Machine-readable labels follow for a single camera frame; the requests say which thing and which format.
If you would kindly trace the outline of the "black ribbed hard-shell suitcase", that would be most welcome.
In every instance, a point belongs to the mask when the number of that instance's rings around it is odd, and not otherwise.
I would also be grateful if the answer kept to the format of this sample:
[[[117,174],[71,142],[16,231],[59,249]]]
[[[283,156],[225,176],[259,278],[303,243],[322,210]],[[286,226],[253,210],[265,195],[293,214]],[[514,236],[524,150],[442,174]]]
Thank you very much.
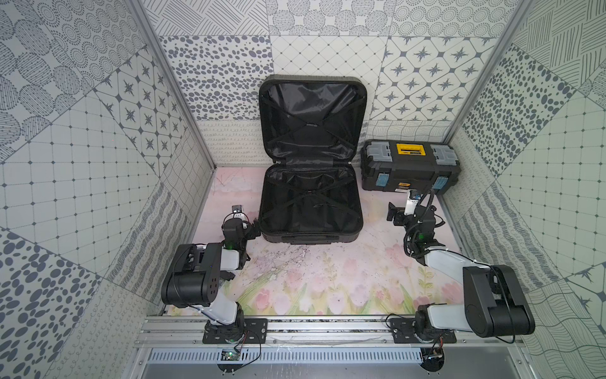
[[[364,226],[352,162],[368,94],[355,77],[271,75],[259,89],[264,174],[258,225],[270,243],[352,243]]]

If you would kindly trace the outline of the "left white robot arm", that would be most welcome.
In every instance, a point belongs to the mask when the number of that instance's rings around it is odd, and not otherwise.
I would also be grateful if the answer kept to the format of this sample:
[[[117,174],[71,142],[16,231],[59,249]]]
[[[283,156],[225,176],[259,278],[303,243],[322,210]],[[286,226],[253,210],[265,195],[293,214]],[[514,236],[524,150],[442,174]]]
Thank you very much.
[[[162,302],[179,309],[191,308],[205,316],[208,330],[227,341],[245,334],[241,305],[220,290],[222,281],[235,278],[250,261],[249,241],[260,236],[256,224],[238,210],[226,216],[220,243],[191,243],[178,246],[160,287]]]

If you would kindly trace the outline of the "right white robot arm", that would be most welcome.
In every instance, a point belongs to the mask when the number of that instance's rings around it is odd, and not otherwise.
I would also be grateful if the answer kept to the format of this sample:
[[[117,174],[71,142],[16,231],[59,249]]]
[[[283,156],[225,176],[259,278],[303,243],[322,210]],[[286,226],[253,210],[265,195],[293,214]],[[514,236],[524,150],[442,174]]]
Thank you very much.
[[[407,257],[462,285],[461,304],[418,307],[413,323],[417,338],[435,341],[443,333],[461,331],[512,344],[517,336],[533,334],[536,322],[513,268],[479,262],[436,239],[436,229],[445,221],[437,221],[434,197],[432,190],[423,195],[414,190],[405,206],[390,202],[386,216],[388,222],[405,229],[403,252]]]

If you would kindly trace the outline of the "black toolbox with yellow label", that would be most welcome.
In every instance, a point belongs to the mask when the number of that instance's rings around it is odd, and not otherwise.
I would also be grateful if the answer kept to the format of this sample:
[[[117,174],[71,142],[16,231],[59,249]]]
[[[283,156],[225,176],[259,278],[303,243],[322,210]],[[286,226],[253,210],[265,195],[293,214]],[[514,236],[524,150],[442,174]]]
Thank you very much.
[[[367,191],[444,194],[461,172],[454,149],[445,144],[370,140],[361,149],[361,186]]]

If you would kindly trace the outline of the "floral pink table mat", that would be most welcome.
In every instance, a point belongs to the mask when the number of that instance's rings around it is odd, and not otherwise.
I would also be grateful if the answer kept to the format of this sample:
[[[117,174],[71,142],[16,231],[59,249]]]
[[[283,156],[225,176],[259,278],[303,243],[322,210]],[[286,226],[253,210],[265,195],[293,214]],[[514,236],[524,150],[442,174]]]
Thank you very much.
[[[413,314],[429,303],[460,304],[462,284],[405,255],[405,230],[387,218],[407,194],[360,191],[364,226],[352,243],[290,245],[256,238],[249,261],[222,285],[252,315]]]

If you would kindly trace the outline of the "aluminium mounting rail frame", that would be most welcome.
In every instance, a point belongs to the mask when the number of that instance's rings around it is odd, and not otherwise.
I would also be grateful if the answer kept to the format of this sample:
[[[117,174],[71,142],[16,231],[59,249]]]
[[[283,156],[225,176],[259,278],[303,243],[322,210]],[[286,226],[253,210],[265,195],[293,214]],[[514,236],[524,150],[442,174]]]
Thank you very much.
[[[251,317],[241,343],[211,331],[203,317],[149,317],[135,340],[148,363],[204,363],[234,371],[259,364],[413,364],[502,358],[522,365],[519,345],[447,332],[423,342],[411,317]]]

